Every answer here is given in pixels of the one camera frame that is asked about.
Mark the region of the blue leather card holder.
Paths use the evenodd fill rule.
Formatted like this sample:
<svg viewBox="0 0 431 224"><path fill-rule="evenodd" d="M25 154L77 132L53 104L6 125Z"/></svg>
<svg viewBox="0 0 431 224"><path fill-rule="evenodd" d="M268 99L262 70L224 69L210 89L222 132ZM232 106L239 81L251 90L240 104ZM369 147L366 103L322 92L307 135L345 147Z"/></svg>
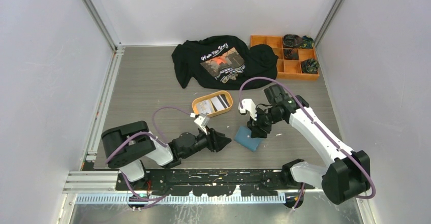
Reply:
<svg viewBox="0 0 431 224"><path fill-rule="evenodd" d="M255 152L263 141L263 138L252 138L251 133L248 127L240 126L234 136L234 141L248 150Z"/></svg>

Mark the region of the yellow oval tray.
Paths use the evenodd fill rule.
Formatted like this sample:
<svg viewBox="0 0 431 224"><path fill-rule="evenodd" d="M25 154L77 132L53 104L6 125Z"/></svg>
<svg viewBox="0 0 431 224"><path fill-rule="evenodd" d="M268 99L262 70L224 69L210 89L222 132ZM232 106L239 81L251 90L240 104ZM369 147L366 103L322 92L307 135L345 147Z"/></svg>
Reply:
<svg viewBox="0 0 431 224"><path fill-rule="evenodd" d="M225 90L199 97L192 102L192 109L195 114L204 114L208 117L215 117L231 110L233 98Z"/></svg>

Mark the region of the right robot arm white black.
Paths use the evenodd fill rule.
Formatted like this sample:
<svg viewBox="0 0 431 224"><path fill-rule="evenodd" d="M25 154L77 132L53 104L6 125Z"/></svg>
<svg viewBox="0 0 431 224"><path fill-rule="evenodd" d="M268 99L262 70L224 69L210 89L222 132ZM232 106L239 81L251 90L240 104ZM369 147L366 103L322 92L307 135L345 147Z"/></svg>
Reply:
<svg viewBox="0 0 431 224"><path fill-rule="evenodd" d="M310 185L322 189L334 204L353 197L366 199L375 194L371 180L370 157L363 150L355 151L337 138L315 115L299 95L292 95L281 85L264 89L268 104L259 108L252 99L241 99L240 114L248 114L249 138L264 139L278 122L286 122L297 130L316 150L324 166L296 159L282 166L281 181L285 187Z"/></svg>

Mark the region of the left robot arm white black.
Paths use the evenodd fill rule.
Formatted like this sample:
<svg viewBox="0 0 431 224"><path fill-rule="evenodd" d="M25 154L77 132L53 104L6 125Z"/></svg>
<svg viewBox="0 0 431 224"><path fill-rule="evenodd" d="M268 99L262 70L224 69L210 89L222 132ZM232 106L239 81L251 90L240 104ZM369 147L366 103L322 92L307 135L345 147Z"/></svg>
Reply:
<svg viewBox="0 0 431 224"><path fill-rule="evenodd" d="M219 152L232 140L213 128L199 129L197 135L185 132L169 143L161 141L150 130L145 121L117 126L101 134L106 154L106 164L118 169L123 178L136 190L144 189L148 183L142 158L153 160L164 169L171 169L203 149Z"/></svg>

